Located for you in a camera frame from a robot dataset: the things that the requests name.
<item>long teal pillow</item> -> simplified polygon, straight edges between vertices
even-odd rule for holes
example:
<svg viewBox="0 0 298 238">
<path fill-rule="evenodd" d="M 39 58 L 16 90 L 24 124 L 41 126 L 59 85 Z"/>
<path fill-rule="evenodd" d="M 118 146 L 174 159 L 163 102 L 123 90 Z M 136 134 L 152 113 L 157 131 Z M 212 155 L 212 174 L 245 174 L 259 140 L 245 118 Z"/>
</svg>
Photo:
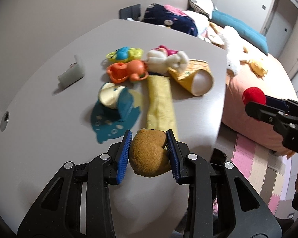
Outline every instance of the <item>long teal pillow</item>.
<svg viewBox="0 0 298 238">
<path fill-rule="evenodd" d="M 212 19 L 210 21 L 222 28 L 224 28 L 225 26 L 233 27 L 234 29 L 236 29 L 241 38 L 250 42 L 253 46 L 261 50 L 265 55 L 268 55 L 266 37 L 245 24 L 243 21 L 218 10 L 214 10 L 212 12 Z"/>
</svg>

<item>white table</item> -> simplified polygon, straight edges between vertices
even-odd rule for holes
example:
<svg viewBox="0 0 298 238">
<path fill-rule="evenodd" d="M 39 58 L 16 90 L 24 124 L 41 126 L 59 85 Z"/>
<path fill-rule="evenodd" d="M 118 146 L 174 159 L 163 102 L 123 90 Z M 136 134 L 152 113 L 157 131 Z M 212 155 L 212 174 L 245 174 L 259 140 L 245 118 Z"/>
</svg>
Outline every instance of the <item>white table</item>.
<svg viewBox="0 0 298 238">
<path fill-rule="evenodd" d="M 179 139 L 209 160 L 221 122 L 226 78 L 226 52 L 196 37 L 140 22 L 109 21 L 82 35 L 43 64 L 8 107 L 10 119 L 0 131 L 0 215 L 17 232 L 26 212 L 48 181 L 67 161 L 76 165 L 107 152 L 112 143 L 98 144 L 89 117 L 100 87 L 108 82 L 104 59 L 123 46 L 145 52 L 166 45 L 205 60 L 214 76 L 213 88 L 193 97 L 172 81 Z M 59 92 L 57 76 L 79 54 L 85 77 Z M 145 106 L 132 132 L 146 126 L 146 81 L 135 85 Z M 127 168 L 123 183 L 110 189 L 117 238 L 169 237 L 187 209 L 188 187 L 179 186 L 169 171 L 145 178 Z"/>
</svg>

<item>door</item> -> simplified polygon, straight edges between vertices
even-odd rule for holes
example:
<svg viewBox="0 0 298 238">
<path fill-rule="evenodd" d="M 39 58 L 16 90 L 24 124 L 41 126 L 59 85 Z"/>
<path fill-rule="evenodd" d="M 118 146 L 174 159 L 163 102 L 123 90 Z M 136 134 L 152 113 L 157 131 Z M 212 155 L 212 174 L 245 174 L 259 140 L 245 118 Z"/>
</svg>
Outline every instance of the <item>door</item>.
<svg viewBox="0 0 298 238">
<path fill-rule="evenodd" d="M 276 9 L 266 34 L 269 53 L 278 58 L 285 47 L 298 17 L 298 8 L 290 0 L 276 0 Z"/>
<path fill-rule="evenodd" d="M 298 18 L 293 32 L 278 58 L 288 76 L 293 78 L 298 71 Z"/>
</svg>

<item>orange toy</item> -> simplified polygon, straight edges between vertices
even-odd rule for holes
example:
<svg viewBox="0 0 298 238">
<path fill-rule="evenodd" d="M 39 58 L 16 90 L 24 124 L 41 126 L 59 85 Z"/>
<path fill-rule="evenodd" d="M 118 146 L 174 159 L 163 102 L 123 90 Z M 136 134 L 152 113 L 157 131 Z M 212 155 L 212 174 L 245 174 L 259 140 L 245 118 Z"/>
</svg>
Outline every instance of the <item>orange toy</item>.
<svg viewBox="0 0 298 238">
<path fill-rule="evenodd" d="M 131 82 L 142 81 L 149 75 L 147 66 L 141 60 L 114 63 L 107 68 L 107 74 L 113 83 L 122 83 L 128 78 Z"/>
</svg>

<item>magenta toy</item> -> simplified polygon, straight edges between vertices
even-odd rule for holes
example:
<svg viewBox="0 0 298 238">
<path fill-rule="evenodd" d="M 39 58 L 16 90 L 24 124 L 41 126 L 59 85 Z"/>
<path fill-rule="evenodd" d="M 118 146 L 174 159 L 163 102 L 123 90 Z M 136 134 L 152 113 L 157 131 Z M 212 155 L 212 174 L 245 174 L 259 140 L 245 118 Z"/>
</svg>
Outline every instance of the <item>magenta toy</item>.
<svg viewBox="0 0 298 238">
<path fill-rule="evenodd" d="M 158 50 L 158 49 L 161 49 L 161 48 L 163 48 L 163 49 L 166 50 L 168 56 L 169 56 L 169 55 L 175 55 L 175 54 L 178 53 L 178 51 L 176 51 L 176 50 L 172 50 L 172 49 L 168 49 L 168 48 L 166 48 L 165 46 L 159 46 L 158 48 L 154 48 L 154 50 Z"/>
</svg>

